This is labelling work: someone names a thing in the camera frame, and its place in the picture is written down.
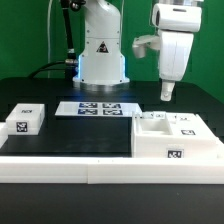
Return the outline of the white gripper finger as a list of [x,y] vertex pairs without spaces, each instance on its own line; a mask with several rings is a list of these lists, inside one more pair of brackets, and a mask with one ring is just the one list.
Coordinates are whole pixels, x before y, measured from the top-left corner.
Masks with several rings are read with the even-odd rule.
[[166,81],[166,80],[162,81],[161,96],[160,96],[160,99],[162,101],[171,100],[174,86],[175,86],[175,83],[172,81]]

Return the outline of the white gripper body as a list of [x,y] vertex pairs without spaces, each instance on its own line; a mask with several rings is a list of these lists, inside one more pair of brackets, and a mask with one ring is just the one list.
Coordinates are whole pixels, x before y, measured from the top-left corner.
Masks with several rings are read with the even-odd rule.
[[202,9],[197,6],[156,3],[152,23],[160,40],[159,76],[180,81],[190,56],[194,34],[200,30]]

